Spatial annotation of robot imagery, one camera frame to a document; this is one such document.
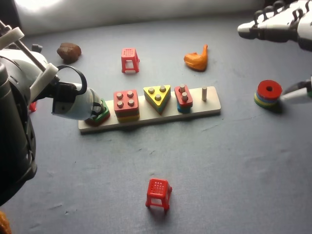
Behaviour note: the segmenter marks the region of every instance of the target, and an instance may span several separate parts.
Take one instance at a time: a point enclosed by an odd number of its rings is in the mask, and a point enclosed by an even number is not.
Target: red ring
[[[282,94],[282,87],[274,80],[264,80],[258,85],[257,92],[260,97],[267,100],[276,100]]]

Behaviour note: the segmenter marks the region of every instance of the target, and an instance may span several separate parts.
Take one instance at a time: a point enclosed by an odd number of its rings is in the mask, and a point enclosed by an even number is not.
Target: white wall
[[[26,34],[261,8],[264,0],[15,0]]]

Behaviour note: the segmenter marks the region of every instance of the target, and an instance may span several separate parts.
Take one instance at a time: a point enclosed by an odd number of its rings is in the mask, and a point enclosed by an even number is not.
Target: gray tabletop
[[[74,66],[104,99],[113,92],[180,83],[215,86],[221,115],[81,135],[78,122],[51,115],[40,100],[31,114],[38,172],[4,206],[14,233],[310,234],[311,104],[282,114],[254,103],[260,81],[284,89],[310,77],[312,53],[295,42],[242,39],[245,17],[180,19],[36,36],[49,62],[62,42],[82,49]],[[209,68],[188,69],[186,53],[209,45]],[[135,47],[140,72],[121,72],[123,47]],[[78,82],[62,70],[63,81]],[[173,187],[170,210],[145,207],[149,179]]]

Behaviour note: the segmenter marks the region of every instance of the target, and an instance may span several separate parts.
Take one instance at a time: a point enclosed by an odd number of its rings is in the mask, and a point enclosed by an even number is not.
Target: wooden board
[[[114,101],[107,101],[111,116],[101,125],[95,127],[85,123],[84,120],[78,121],[78,127],[81,133],[93,133],[98,131],[106,131],[126,126],[148,125],[159,122],[181,120],[184,118],[207,116],[220,113],[221,105],[215,87],[207,88],[207,101],[201,99],[201,88],[190,89],[193,98],[193,107],[188,114],[182,114],[177,111],[176,96],[171,92],[171,98],[168,101],[165,110],[160,115],[146,100],[145,96],[139,96],[140,119],[137,121],[119,123],[114,112]]]

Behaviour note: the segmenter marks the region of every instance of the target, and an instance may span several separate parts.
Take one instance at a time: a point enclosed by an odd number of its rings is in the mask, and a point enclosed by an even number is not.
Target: orange plastic duck
[[[184,56],[184,62],[194,70],[205,71],[208,63],[208,45],[204,45],[201,55],[194,52]]]
[[[9,220],[5,213],[0,211],[0,234],[12,234]]]

